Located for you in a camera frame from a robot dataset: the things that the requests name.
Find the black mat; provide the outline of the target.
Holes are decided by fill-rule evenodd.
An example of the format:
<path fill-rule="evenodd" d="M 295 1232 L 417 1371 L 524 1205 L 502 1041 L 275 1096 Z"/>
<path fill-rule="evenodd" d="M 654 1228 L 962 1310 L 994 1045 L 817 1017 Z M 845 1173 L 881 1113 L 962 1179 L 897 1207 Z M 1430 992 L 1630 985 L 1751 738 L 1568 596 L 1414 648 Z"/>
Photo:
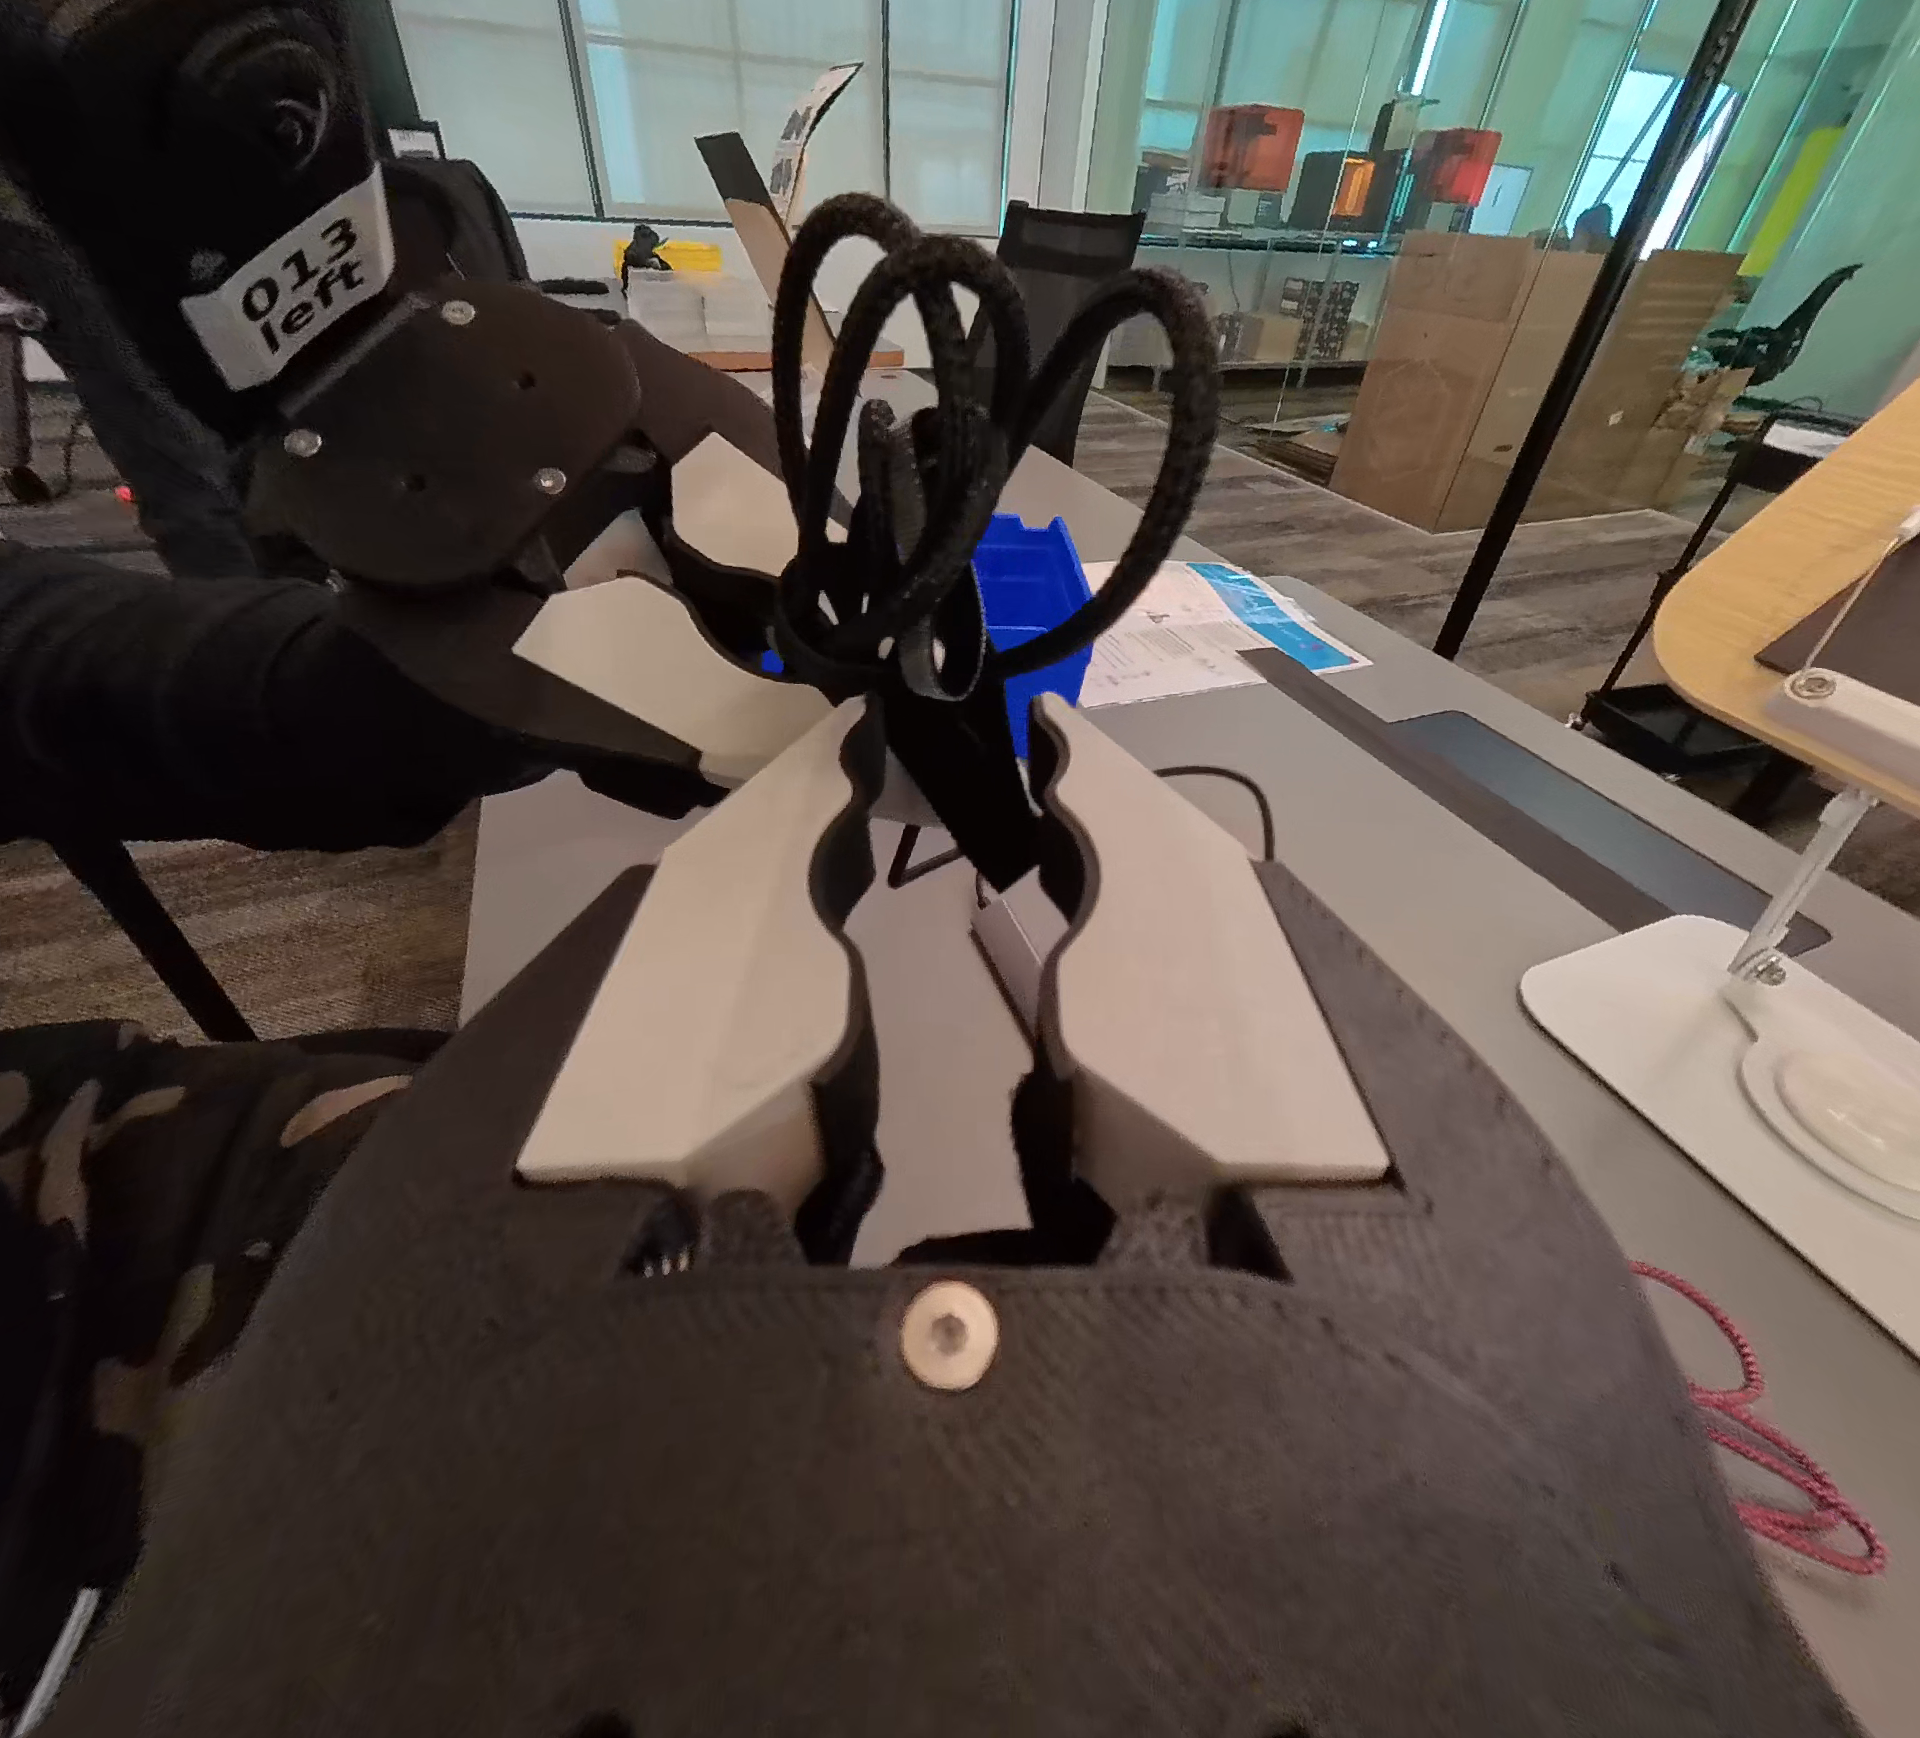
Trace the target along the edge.
<path fill-rule="evenodd" d="M 1919 706 L 1919 541 L 1878 564 L 1862 590 L 1848 584 L 1792 622 L 1755 662 L 1779 675 L 1832 671 Z"/>

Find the camouflage pants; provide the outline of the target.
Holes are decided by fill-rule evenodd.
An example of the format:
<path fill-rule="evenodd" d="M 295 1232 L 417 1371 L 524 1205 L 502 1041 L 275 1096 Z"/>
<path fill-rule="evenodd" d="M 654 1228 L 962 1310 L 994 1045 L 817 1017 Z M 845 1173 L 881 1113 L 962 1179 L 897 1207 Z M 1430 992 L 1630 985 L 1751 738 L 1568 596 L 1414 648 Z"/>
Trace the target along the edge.
<path fill-rule="evenodd" d="M 5 1644 L 139 1556 L 174 1407 L 446 1030 L 2 1038 Z"/>

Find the black office chair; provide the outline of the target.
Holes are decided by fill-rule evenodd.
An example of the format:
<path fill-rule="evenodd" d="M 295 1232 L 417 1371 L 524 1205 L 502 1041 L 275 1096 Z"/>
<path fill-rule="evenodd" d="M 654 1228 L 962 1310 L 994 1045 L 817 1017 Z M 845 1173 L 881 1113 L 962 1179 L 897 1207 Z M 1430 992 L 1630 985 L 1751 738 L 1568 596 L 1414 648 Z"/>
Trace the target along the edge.
<path fill-rule="evenodd" d="M 1104 287 L 1131 271 L 1140 251 L 1144 214 L 1061 213 L 1011 201 L 998 236 L 998 261 L 1020 290 L 1031 365 L 1040 368 L 1069 325 Z M 1067 469 L 1077 465 L 1078 436 L 1103 348 L 1090 350 L 1038 419 L 1029 445 Z"/>

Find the black floor pole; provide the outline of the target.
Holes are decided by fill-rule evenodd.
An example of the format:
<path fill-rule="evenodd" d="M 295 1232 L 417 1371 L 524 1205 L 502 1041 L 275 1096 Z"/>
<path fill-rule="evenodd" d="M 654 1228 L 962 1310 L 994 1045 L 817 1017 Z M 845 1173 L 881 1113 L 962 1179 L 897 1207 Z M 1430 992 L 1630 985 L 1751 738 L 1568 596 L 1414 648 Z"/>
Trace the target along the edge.
<path fill-rule="evenodd" d="M 1758 4 L 1760 0 L 1717 0 L 1706 18 L 1692 63 L 1620 221 L 1620 231 L 1603 257 L 1591 295 L 1436 632 L 1432 653 L 1447 662 L 1458 658 L 1477 627 L 1479 612 L 1570 423 L 1582 384 L 1606 345 L 1654 222 L 1706 126 L 1717 92 Z"/>

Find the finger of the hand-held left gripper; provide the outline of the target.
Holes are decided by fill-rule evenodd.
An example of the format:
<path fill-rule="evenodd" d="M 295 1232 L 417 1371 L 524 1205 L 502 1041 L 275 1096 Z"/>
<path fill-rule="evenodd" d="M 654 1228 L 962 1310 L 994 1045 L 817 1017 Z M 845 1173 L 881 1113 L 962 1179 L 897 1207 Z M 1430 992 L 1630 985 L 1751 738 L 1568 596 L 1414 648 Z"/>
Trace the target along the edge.
<path fill-rule="evenodd" d="M 755 600 L 778 589 L 798 550 L 784 478 L 709 431 L 669 469 L 665 560 L 691 600 Z"/>
<path fill-rule="evenodd" d="M 735 661 L 685 598 L 616 576 L 545 598 L 517 658 L 679 741 L 699 775 L 736 788 L 830 716 L 833 705 Z"/>

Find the blue bin with white label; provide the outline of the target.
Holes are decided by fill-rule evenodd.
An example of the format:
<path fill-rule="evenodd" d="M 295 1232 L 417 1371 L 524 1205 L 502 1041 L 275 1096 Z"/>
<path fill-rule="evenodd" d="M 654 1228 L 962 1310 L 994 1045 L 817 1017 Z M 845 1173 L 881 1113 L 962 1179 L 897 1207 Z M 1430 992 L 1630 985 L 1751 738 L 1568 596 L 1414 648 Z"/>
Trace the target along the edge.
<path fill-rule="evenodd" d="M 1029 710 L 1053 692 L 1077 705 L 1092 647 L 1072 647 L 1040 668 L 1011 658 L 1092 598 L 1081 552 L 1063 519 L 1029 524 L 991 519 L 971 562 L 938 604 L 886 644 L 873 688 L 894 755 L 991 766 L 1029 755 Z"/>

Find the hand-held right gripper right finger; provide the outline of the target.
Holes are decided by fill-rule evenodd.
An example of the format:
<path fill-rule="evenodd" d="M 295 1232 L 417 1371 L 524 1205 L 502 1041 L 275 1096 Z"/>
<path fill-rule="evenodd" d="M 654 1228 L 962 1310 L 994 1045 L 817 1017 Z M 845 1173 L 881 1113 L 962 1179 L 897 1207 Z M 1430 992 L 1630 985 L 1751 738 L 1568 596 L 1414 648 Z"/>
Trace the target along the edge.
<path fill-rule="evenodd" d="M 1393 1156 L 1268 894 L 1268 869 L 1055 695 L 1031 713 L 1047 955 L 1020 1081 L 1043 1239 L 1158 1200 L 1374 1188 Z"/>

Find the grey usb hub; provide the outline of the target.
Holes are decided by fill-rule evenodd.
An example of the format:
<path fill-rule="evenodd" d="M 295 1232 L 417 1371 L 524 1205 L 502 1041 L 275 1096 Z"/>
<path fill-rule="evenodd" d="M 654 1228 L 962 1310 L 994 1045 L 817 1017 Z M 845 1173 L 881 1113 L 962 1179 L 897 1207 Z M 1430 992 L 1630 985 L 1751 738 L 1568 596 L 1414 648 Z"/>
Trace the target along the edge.
<path fill-rule="evenodd" d="M 1206 763 L 1160 766 L 1155 777 L 1171 787 L 1217 782 L 1238 791 L 1252 803 L 1259 816 L 1259 863 L 1273 863 L 1279 856 L 1274 804 L 1254 777 Z M 1037 935 L 1022 923 L 1020 905 L 1013 903 L 1007 892 L 989 887 L 980 875 L 973 877 L 971 937 L 1022 1038 L 1032 1042 L 1038 1036 L 1045 963 L 1056 937 L 1043 942 L 1045 935 Z"/>

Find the wooden board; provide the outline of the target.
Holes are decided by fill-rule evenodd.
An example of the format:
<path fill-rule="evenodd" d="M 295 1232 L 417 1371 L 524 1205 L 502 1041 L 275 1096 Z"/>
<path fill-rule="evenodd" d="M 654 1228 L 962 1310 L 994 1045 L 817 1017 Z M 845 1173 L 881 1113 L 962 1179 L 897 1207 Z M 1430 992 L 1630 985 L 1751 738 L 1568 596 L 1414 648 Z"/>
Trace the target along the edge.
<path fill-rule="evenodd" d="M 1676 696 L 1909 816 L 1919 814 L 1917 752 L 1886 766 L 1811 736 L 1779 714 L 1784 678 L 1760 653 L 1876 564 L 1917 510 L 1917 486 L 1919 386 L 1909 384 L 1684 574 L 1651 631 L 1654 665 Z"/>

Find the printed paper sheet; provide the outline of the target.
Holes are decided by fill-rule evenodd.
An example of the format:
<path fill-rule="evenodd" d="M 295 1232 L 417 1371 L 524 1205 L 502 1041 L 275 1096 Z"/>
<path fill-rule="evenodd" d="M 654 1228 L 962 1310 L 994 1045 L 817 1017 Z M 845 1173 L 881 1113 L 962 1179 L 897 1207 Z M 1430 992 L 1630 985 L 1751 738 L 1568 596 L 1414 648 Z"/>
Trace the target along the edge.
<path fill-rule="evenodd" d="M 1309 608 L 1252 573 L 1215 560 L 1158 567 L 1146 590 L 1090 651 L 1085 713 L 1206 696 L 1260 683 L 1254 654 L 1276 653 L 1316 676 L 1373 661 Z"/>

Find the person's left forearm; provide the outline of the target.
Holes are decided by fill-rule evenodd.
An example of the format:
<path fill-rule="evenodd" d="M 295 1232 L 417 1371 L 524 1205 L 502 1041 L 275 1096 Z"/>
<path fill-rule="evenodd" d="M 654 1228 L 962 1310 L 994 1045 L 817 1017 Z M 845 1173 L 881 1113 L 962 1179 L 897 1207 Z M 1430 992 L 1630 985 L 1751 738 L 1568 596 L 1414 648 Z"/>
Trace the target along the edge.
<path fill-rule="evenodd" d="M 171 580 L 5 543 L 5 838 L 352 855 L 550 766 L 293 580 Z"/>

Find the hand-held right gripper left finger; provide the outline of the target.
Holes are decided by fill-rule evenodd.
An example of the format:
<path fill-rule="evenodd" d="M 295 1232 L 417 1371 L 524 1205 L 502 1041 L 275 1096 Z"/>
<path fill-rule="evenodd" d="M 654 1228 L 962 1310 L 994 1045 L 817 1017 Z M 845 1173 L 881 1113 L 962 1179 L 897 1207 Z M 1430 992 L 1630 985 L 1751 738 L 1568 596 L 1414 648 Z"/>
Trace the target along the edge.
<path fill-rule="evenodd" d="M 849 937 L 875 884 L 877 700 L 842 702 L 651 871 L 517 1158 L 533 1186 L 775 1199 L 853 1239 L 881 1180 L 881 1063 Z"/>

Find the large cardboard box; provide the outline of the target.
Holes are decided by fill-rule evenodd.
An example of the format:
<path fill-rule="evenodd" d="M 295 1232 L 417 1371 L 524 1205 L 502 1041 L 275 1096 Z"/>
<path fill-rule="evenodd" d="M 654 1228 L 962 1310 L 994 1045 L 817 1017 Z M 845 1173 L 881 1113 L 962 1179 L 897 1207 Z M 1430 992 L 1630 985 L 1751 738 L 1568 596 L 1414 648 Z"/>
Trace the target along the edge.
<path fill-rule="evenodd" d="M 1328 488 L 1428 532 L 1486 526 L 1603 267 L 1515 236 L 1407 238 Z M 1526 523 L 1681 500 L 1751 377 L 1690 365 L 1740 269 L 1740 255 L 1673 249 L 1637 264 Z"/>

